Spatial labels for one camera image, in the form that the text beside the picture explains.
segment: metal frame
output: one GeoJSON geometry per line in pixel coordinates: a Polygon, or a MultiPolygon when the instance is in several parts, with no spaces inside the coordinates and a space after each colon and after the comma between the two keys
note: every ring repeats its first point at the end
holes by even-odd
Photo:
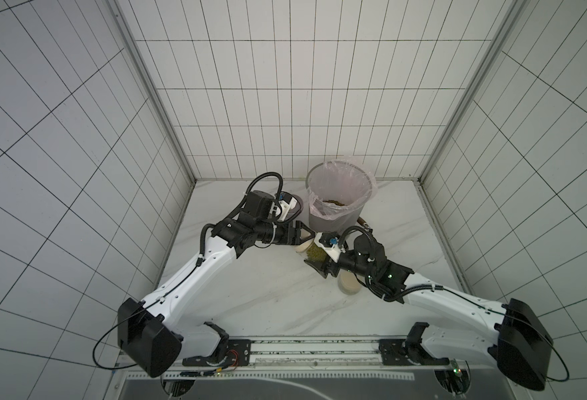
{"type": "Polygon", "coordinates": [[[418,181],[414,181],[414,185],[416,186],[417,196],[420,198],[422,202],[422,207],[425,209],[426,216],[429,219],[429,223],[435,232],[435,237],[438,239],[440,243],[440,247],[442,247],[442,252],[444,253],[444,258],[447,260],[449,267],[453,271],[453,274],[458,278],[458,282],[462,287],[462,291],[465,293],[475,294],[473,292],[473,288],[467,282],[467,278],[464,276],[463,270],[460,267],[460,261],[458,257],[451,247],[451,243],[447,236],[444,234],[444,230],[442,229],[442,225],[440,220],[438,220],[437,214],[433,211],[433,206],[429,201],[428,197],[426,196],[425,189],[422,187],[422,184],[418,181]]]}
{"type": "Polygon", "coordinates": [[[127,51],[134,59],[134,67],[138,71],[138,74],[141,76],[146,91],[150,94],[149,98],[151,100],[151,103],[153,104],[158,115],[161,117],[162,124],[164,125],[166,131],[170,134],[171,144],[174,147],[174,150],[176,150],[176,152],[178,153],[180,161],[185,167],[185,171],[187,172],[187,179],[189,181],[189,184],[192,186],[193,190],[193,186],[196,184],[196,177],[194,175],[194,172],[191,170],[189,163],[187,163],[185,152],[182,150],[182,147],[180,146],[180,141],[178,140],[178,136],[173,128],[173,125],[170,124],[170,119],[167,114],[167,110],[165,110],[164,106],[162,105],[162,101],[158,96],[158,92],[156,91],[154,84],[152,83],[152,78],[149,74],[149,71],[147,70],[145,63],[143,62],[143,58],[140,55],[138,45],[136,44],[136,41],[134,40],[131,30],[129,29],[129,25],[127,24],[127,21],[125,21],[125,19],[123,18],[123,12],[120,8],[120,4],[118,4],[117,0],[103,1],[107,5],[109,11],[111,12],[112,18],[116,21],[116,25],[118,26],[120,35],[125,41],[125,47],[127,48],[127,51]]]}
{"type": "MultiPolygon", "coordinates": [[[[112,13],[112,17],[116,21],[118,29],[120,30],[120,34],[125,41],[125,47],[127,51],[130,53],[134,60],[134,67],[138,71],[139,75],[143,80],[143,84],[145,85],[145,89],[150,94],[150,100],[153,104],[156,112],[161,117],[162,124],[164,125],[165,129],[170,135],[171,143],[174,149],[180,156],[180,160],[185,167],[187,172],[187,179],[190,184],[190,192],[187,198],[187,201],[180,213],[180,220],[178,224],[180,224],[184,218],[184,214],[187,210],[187,205],[191,199],[191,195],[195,189],[196,178],[189,166],[185,153],[180,146],[180,141],[178,140],[178,136],[176,131],[174,130],[173,126],[170,124],[170,119],[168,117],[167,111],[165,110],[164,106],[162,105],[162,101],[158,96],[157,91],[152,83],[150,74],[143,62],[143,59],[140,55],[138,50],[138,45],[136,41],[133,39],[131,31],[129,29],[129,25],[127,21],[125,21],[122,17],[122,10],[120,5],[118,4],[118,0],[103,0],[105,4],[108,6],[110,12],[112,13]]],[[[473,294],[473,290],[471,286],[468,284],[464,277],[464,273],[460,268],[460,263],[457,259],[455,251],[451,247],[449,240],[446,238],[444,231],[442,229],[441,223],[438,220],[437,214],[433,212],[432,205],[427,198],[425,191],[422,187],[422,182],[426,179],[428,174],[433,169],[435,165],[435,161],[441,155],[442,150],[446,144],[446,142],[451,138],[453,132],[456,130],[458,124],[462,120],[465,112],[469,108],[469,105],[473,101],[474,96],[479,91],[481,85],[483,84],[484,79],[486,78],[489,70],[493,66],[497,55],[499,54],[500,50],[502,49],[504,43],[506,42],[507,37],[513,31],[513,28],[520,18],[520,15],[524,11],[526,5],[528,4],[529,0],[513,0],[513,3],[510,6],[510,9],[507,11],[504,20],[501,23],[500,28],[497,30],[492,43],[489,47],[489,50],[484,54],[481,63],[474,73],[471,83],[467,87],[462,99],[458,103],[455,108],[455,111],[449,122],[446,126],[445,132],[443,133],[442,137],[439,139],[432,155],[430,156],[427,165],[423,171],[423,173],[419,177],[411,177],[411,178],[380,178],[377,180],[413,180],[414,185],[416,187],[416,191],[418,197],[420,198],[423,208],[426,211],[426,215],[428,216],[429,222],[432,225],[434,232],[436,233],[436,237],[443,249],[445,259],[448,261],[449,265],[453,269],[453,272],[458,277],[458,281],[462,287],[462,290],[467,293],[473,294]]],[[[199,179],[202,181],[208,180],[245,180],[245,179],[199,179]]],[[[303,181],[305,178],[300,179],[291,179],[291,180],[300,180],[303,181]]],[[[171,238],[171,245],[169,249],[173,247],[173,243],[176,239],[178,233],[178,229],[174,232],[171,238]]],[[[170,250],[167,251],[165,257],[162,262],[161,273],[159,274],[158,280],[161,279],[162,271],[166,265],[170,254],[170,250]]],[[[301,378],[302,375],[304,377],[311,377],[311,378],[320,378],[321,376],[326,376],[328,378],[386,378],[386,379],[402,379],[402,380],[413,380],[413,373],[410,372],[416,369],[433,369],[433,367],[424,367],[424,366],[415,366],[415,367],[385,367],[381,363],[381,358],[379,354],[375,354],[375,349],[371,348],[369,350],[362,347],[364,346],[371,346],[371,343],[377,342],[379,339],[383,339],[384,337],[305,337],[303,343],[300,342],[300,337],[250,337],[248,339],[258,340],[260,343],[257,343],[252,348],[252,354],[250,358],[250,362],[253,364],[250,367],[239,367],[237,372],[234,372],[234,375],[227,375],[221,374],[220,376],[213,376],[210,378],[198,378],[198,379],[247,379],[253,376],[263,376],[268,378],[276,378],[276,379],[291,379],[291,378],[301,378]],[[346,343],[347,354],[344,353],[344,348],[341,348],[339,351],[333,351],[331,348],[335,346],[335,343],[341,342],[346,343]],[[285,349],[285,353],[282,350],[280,351],[273,351],[270,349],[270,346],[277,344],[281,346],[282,349],[285,349]],[[313,350],[305,350],[303,349],[305,346],[311,346],[313,350]],[[295,359],[298,361],[302,361],[301,364],[297,366],[292,366],[290,362],[278,362],[279,360],[291,360],[295,359]],[[309,365],[308,363],[312,360],[321,359],[324,360],[326,363],[325,365],[321,366],[323,371],[319,371],[316,366],[309,365]]],[[[128,356],[122,355],[118,358],[118,362],[124,364],[125,362],[129,361],[128,356]]],[[[484,366],[481,365],[474,365],[474,368],[483,368],[484,366]]],[[[177,375],[180,371],[185,370],[194,370],[193,367],[183,367],[180,363],[175,363],[173,367],[170,368],[163,377],[165,379],[175,380],[177,379],[177,375]]],[[[120,396],[120,392],[123,388],[123,383],[126,380],[142,380],[142,379],[152,379],[147,376],[147,374],[142,371],[142,369],[133,368],[132,370],[127,371],[115,371],[113,372],[111,382],[107,387],[105,399],[113,399],[116,400],[120,396]]],[[[511,386],[514,394],[517,398],[521,397],[523,393],[517,393],[517,390],[514,390],[513,385],[511,386]]]]}
{"type": "Polygon", "coordinates": [[[500,28],[497,30],[495,36],[491,40],[489,49],[483,56],[482,61],[478,66],[478,69],[476,69],[476,72],[473,74],[473,77],[471,78],[471,81],[469,82],[467,89],[464,91],[462,99],[456,106],[453,115],[449,119],[449,122],[447,123],[446,128],[442,133],[442,136],[438,140],[438,144],[433,149],[433,153],[429,157],[429,161],[427,161],[426,167],[420,175],[420,182],[424,182],[426,177],[433,169],[435,161],[441,155],[444,146],[453,135],[453,132],[458,127],[458,124],[460,124],[462,117],[471,105],[473,98],[476,96],[476,93],[478,92],[485,78],[487,77],[489,70],[495,63],[498,54],[500,54],[500,50],[502,50],[507,37],[509,37],[509,34],[511,34],[511,32],[513,31],[513,27],[520,19],[520,15],[524,11],[528,3],[529,0],[513,0],[513,3],[509,7],[509,10],[506,12],[505,18],[502,21],[500,28]]]}

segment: metal corner beam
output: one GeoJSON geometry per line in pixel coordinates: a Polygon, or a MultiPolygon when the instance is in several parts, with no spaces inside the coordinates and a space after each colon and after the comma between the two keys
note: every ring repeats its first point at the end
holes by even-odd
{"type": "Polygon", "coordinates": [[[438,219],[438,215],[433,211],[431,202],[426,196],[425,189],[418,181],[414,181],[414,185],[416,186],[417,196],[420,198],[422,206],[425,209],[426,217],[429,219],[429,223],[431,224],[433,232],[435,233],[435,238],[438,240],[438,243],[440,243],[440,247],[444,253],[444,259],[447,261],[447,264],[449,264],[451,267],[453,274],[458,279],[458,283],[460,284],[462,291],[465,293],[474,294],[473,288],[469,282],[467,282],[467,278],[464,276],[464,271],[460,267],[460,261],[455,254],[455,250],[453,247],[451,247],[451,243],[447,239],[447,236],[442,229],[442,224],[438,219]]]}
{"type": "Polygon", "coordinates": [[[123,12],[120,8],[120,4],[118,3],[118,0],[103,1],[105,2],[107,8],[111,12],[112,18],[116,21],[116,26],[120,31],[120,35],[125,41],[125,47],[127,48],[127,51],[134,60],[134,67],[138,71],[138,75],[141,76],[143,80],[145,89],[149,93],[149,99],[151,100],[154,109],[161,117],[161,121],[165,130],[169,133],[169,136],[171,138],[171,145],[174,147],[174,150],[176,150],[176,153],[178,154],[180,161],[182,162],[182,165],[185,168],[185,171],[187,172],[187,179],[189,181],[191,189],[193,190],[194,185],[196,184],[196,176],[194,175],[194,172],[189,166],[189,163],[187,163],[185,152],[182,150],[182,147],[180,146],[180,141],[178,140],[178,134],[174,130],[173,125],[171,125],[170,123],[167,110],[165,110],[164,106],[162,105],[161,98],[158,96],[158,92],[154,87],[151,75],[149,74],[149,70],[147,69],[145,62],[143,61],[140,51],[138,50],[138,45],[134,40],[134,36],[132,35],[131,29],[129,29],[127,21],[123,18],[123,12]]]}

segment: white tiled wall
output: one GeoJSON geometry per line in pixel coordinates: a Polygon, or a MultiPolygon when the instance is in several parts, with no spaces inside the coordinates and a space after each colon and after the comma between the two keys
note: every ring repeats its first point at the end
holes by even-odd
{"type": "Polygon", "coordinates": [[[197,177],[420,175],[509,0],[118,0],[197,177]]]}
{"type": "Polygon", "coordinates": [[[587,394],[587,0],[530,2],[425,187],[475,292],[527,302],[567,361],[534,397],[587,394]]]}
{"type": "Polygon", "coordinates": [[[0,399],[101,399],[91,350],[178,227],[188,175],[123,47],[102,0],[0,0],[0,399]]]}

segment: plastic bag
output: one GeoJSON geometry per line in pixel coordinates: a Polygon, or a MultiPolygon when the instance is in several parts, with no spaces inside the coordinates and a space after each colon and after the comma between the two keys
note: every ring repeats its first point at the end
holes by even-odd
{"type": "Polygon", "coordinates": [[[359,215],[364,203],[378,192],[373,173],[350,159],[336,159],[315,166],[307,175],[306,187],[309,213],[329,221],[356,211],[359,215]]]}

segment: black cable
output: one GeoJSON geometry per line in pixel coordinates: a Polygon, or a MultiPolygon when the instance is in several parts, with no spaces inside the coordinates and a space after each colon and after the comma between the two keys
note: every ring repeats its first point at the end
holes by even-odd
{"type": "Polygon", "coordinates": [[[378,283],[378,277],[376,277],[373,282],[371,281],[371,277],[376,275],[375,268],[376,265],[373,262],[370,262],[367,265],[367,275],[364,277],[364,284],[371,293],[374,293],[385,301],[389,301],[387,299],[393,296],[393,291],[385,285],[378,283]]]}
{"type": "Polygon", "coordinates": [[[227,214],[226,218],[233,218],[235,217],[239,212],[241,212],[242,206],[245,205],[245,202],[247,201],[247,195],[244,195],[242,197],[242,200],[240,203],[238,203],[238,205],[229,213],[227,214]]]}
{"type": "Polygon", "coordinates": [[[558,350],[556,350],[556,348],[553,347],[553,343],[551,343],[551,341],[548,340],[545,335],[543,335],[540,331],[538,331],[536,328],[534,328],[533,325],[529,324],[529,322],[527,322],[527,321],[525,321],[523,319],[520,319],[520,318],[516,318],[514,316],[509,316],[509,315],[504,314],[502,312],[490,310],[490,309],[488,309],[488,308],[486,308],[486,307],[484,307],[484,306],[476,303],[475,301],[472,301],[472,300],[467,299],[465,296],[463,296],[463,295],[461,295],[461,294],[459,294],[457,292],[454,292],[452,290],[447,289],[446,287],[444,287],[442,285],[427,285],[427,284],[423,284],[423,285],[417,285],[417,286],[414,286],[414,287],[410,287],[409,289],[405,289],[404,291],[398,293],[398,295],[401,295],[398,298],[400,298],[402,296],[405,296],[407,294],[416,292],[416,291],[420,291],[420,290],[437,290],[437,291],[449,292],[451,294],[454,294],[454,295],[458,296],[459,298],[461,298],[461,299],[463,299],[465,301],[468,301],[469,303],[475,305],[478,308],[482,308],[483,310],[485,310],[487,312],[492,312],[492,313],[497,314],[499,316],[504,316],[504,317],[507,317],[507,318],[511,318],[514,321],[518,321],[518,322],[520,322],[522,324],[525,324],[525,325],[529,326],[531,329],[533,329],[538,334],[538,336],[540,336],[549,345],[549,347],[551,347],[551,349],[553,350],[553,352],[560,359],[560,362],[562,363],[562,366],[565,368],[565,372],[567,373],[567,377],[564,378],[564,379],[561,379],[561,380],[550,378],[548,376],[546,376],[546,379],[548,379],[550,381],[554,381],[554,382],[566,382],[566,381],[569,380],[569,368],[567,367],[567,364],[565,363],[565,361],[560,356],[558,350]]]}
{"type": "Polygon", "coordinates": [[[283,190],[283,177],[282,175],[280,175],[278,172],[265,172],[265,173],[261,173],[260,175],[258,175],[257,177],[255,177],[250,185],[247,187],[247,190],[245,190],[245,196],[250,194],[251,189],[253,189],[253,187],[260,181],[265,179],[266,177],[276,177],[278,178],[278,192],[276,193],[276,201],[278,201],[278,198],[280,197],[280,192],[282,192],[283,190]]]}
{"type": "Polygon", "coordinates": [[[271,241],[269,242],[269,244],[267,244],[266,246],[263,247],[263,246],[258,246],[256,243],[254,243],[254,246],[256,246],[257,248],[267,248],[273,244],[274,239],[276,238],[276,224],[272,224],[272,225],[273,225],[274,231],[271,235],[271,241]]]}
{"type": "Polygon", "coordinates": [[[544,341],[545,341],[545,342],[546,342],[546,343],[549,345],[549,347],[551,347],[551,349],[553,350],[553,352],[554,352],[554,353],[556,354],[556,356],[558,356],[558,358],[560,359],[560,362],[562,363],[562,366],[565,368],[565,372],[567,373],[567,377],[566,377],[566,378],[564,378],[564,379],[560,379],[560,380],[559,380],[559,379],[555,379],[555,378],[550,378],[550,377],[548,377],[548,376],[546,377],[546,379],[548,379],[548,380],[550,380],[550,381],[554,381],[554,382],[566,382],[566,381],[568,381],[568,380],[569,380],[569,368],[567,367],[567,364],[565,364],[565,361],[564,361],[564,360],[562,359],[562,357],[560,356],[560,354],[559,354],[558,350],[556,350],[556,348],[555,348],[555,347],[553,347],[553,344],[551,343],[551,341],[550,341],[550,340],[548,340],[548,339],[547,339],[547,337],[546,337],[545,335],[543,335],[543,334],[542,334],[540,331],[538,331],[538,330],[537,330],[536,328],[534,328],[534,327],[533,327],[531,324],[529,324],[529,322],[527,322],[527,321],[525,321],[525,320],[523,320],[523,319],[520,319],[520,318],[516,318],[516,317],[513,317],[513,316],[508,316],[508,315],[506,315],[506,314],[504,314],[504,313],[502,313],[502,312],[497,312],[497,311],[490,310],[490,309],[488,309],[488,308],[486,308],[486,307],[484,307],[484,306],[481,306],[480,304],[476,303],[475,301],[469,300],[469,299],[467,299],[466,297],[464,297],[464,296],[461,296],[461,295],[459,295],[458,293],[456,293],[456,292],[454,292],[454,291],[451,291],[451,290],[449,290],[449,289],[447,289],[447,288],[445,288],[445,287],[444,287],[442,290],[444,290],[445,292],[452,293],[452,294],[454,294],[454,295],[458,296],[458,297],[459,297],[459,298],[461,298],[461,299],[465,299],[466,301],[470,302],[471,304],[474,304],[475,306],[477,306],[477,307],[479,307],[479,308],[482,308],[482,309],[484,309],[484,310],[486,310],[486,311],[488,311],[488,312],[492,312],[492,313],[494,313],[494,314],[497,314],[497,315],[499,315],[499,316],[504,316],[504,317],[507,317],[507,318],[511,318],[511,319],[513,319],[514,321],[518,321],[518,322],[520,322],[520,323],[523,323],[523,324],[525,324],[525,325],[529,326],[531,329],[533,329],[533,330],[534,330],[534,331],[535,331],[535,332],[538,334],[538,336],[540,336],[541,338],[543,338],[543,340],[544,340],[544,341]]]}
{"type": "Polygon", "coordinates": [[[357,280],[359,284],[361,284],[364,287],[367,287],[367,285],[365,285],[364,282],[358,278],[358,276],[355,274],[355,272],[353,273],[353,276],[355,276],[355,280],[357,280]]]}
{"type": "Polygon", "coordinates": [[[200,231],[200,253],[198,254],[198,260],[196,260],[196,268],[203,265],[203,261],[205,261],[205,239],[207,238],[207,230],[214,227],[215,225],[213,223],[206,223],[200,231]]]}
{"type": "Polygon", "coordinates": [[[180,282],[178,282],[178,284],[177,284],[177,285],[175,285],[173,288],[171,288],[171,290],[169,290],[168,292],[166,292],[165,294],[163,294],[161,298],[159,298],[158,300],[154,301],[152,304],[148,305],[147,307],[143,308],[142,310],[140,310],[140,311],[138,311],[138,312],[135,312],[135,313],[133,313],[132,315],[128,316],[127,318],[125,318],[124,320],[120,321],[119,323],[117,323],[117,324],[113,325],[113,326],[111,327],[111,329],[109,329],[108,331],[106,331],[106,332],[105,332],[105,334],[104,334],[104,335],[102,335],[102,336],[100,337],[100,339],[98,339],[98,341],[97,341],[97,342],[96,342],[96,344],[94,345],[94,348],[93,348],[93,350],[91,351],[91,357],[92,357],[92,359],[93,359],[93,361],[94,361],[94,364],[96,364],[96,366],[97,366],[98,368],[100,368],[100,369],[106,369],[106,370],[109,370],[109,371],[112,371],[112,370],[115,370],[115,369],[125,369],[125,368],[130,368],[130,367],[133,367],[133,366],[137,365],[137,364],[131,364],[131,365],[125,365],[125,366],[123,366],[123,367],[114,367],[114,368],[105,367],[105,366],[103,366],[103,365],[100,365],[100,364],[98,364],[98,361],[96,360],[96,349],[98,348],[98,345],[100,344],[100,342],[101,342],[103,339],[105,339],[105,337],[106,337],[108,334],[110,334],[110,333],[111,333],[111,331],[113,331],[114,329],[116,329],[116,328],[117,328],[117,327],[118,327],[120,324],[122,324],[122,323],[124,323],[124,322],[126,322],[126,321],[130,320],[131,318],[133,318],[133,317],[135,317],[135,316],[138,316],[140,313],[142,313],[142,312],[146,311],[148,308],[150,308],[150,307],[152,307],[152,306],[156,305],[158,302],[160,302],[160,300],[162,300],[162,299],[166,298],[167,296],[169,296],[169,295],[171,294],[171,292],[173,292],[173,291],[174,291],[174,290],[176,290],[176,289],[177,289],[177,288],[178,288],[180,285],[182,285],[182,284],[183,284],[183,283],[184,283],[184,282],[187,280],[187,278],[188,278],[189,276],[191,276],[191,274],[193,274],[193,273],[194,273],[194,271],[195,271],[196,269],[197,269],[197,268],[193,268],[193,269],[192,269],[192,270],[191,270],[191,271],[190,271],[190,272],[187,274],[187,276],[185,276],[184,278],[182,278],[182,280],[181,280],[180,282]]]}
{"type": "Polygon", "coordinates": [[[362,227],[359,227],[358,225],[353,225],[353,226],[345,229],[344,232],[342,232],[342,235],[340,235],[340,238],[338,239],[337,246],[339,248],[342,248],[342,246],[345,244],[346,237],[351,232],[355,232],[355,231],[361,232],[367,238],[367,241],[369,242],[369,256],[375,257],[375,255],[373,254],[373,252],[375,251],[375,240],[373,239],[373,236],[371,236],[371,234],[369,233],[368,230],[366,230],[362,227]]]}
{"type": "Polygon", "coordinates": [[[467,360],[464,361],[467,364],[467,374],[469,375],[469,386],[471,386],[471,368],[469,367],[469,363],[467,362],[467,360]]]}
{"type": "Polygon", "coordinates": [[[280,201],[279,201],[279,200],[277,200],[277,199],[276,199],[276,200],[274,200],[274,205],[275,205],[276,207],[278,207],[278,209],[280,210],[280,213],[278,213],[278,214],[274,213],[274,217],[273,217],[271,220],[269,220],[269,217],[265,218],[264,222],[271,222],[271,223],[275,223],[275,224],[279,225],[280,223],[278,222],[278,218],[279,218],[278,216],[279,216],[279,215],[282,215],[282,213],[283,213],[283,208],[282,208],[282,206],[280,205],[280,201]]]}

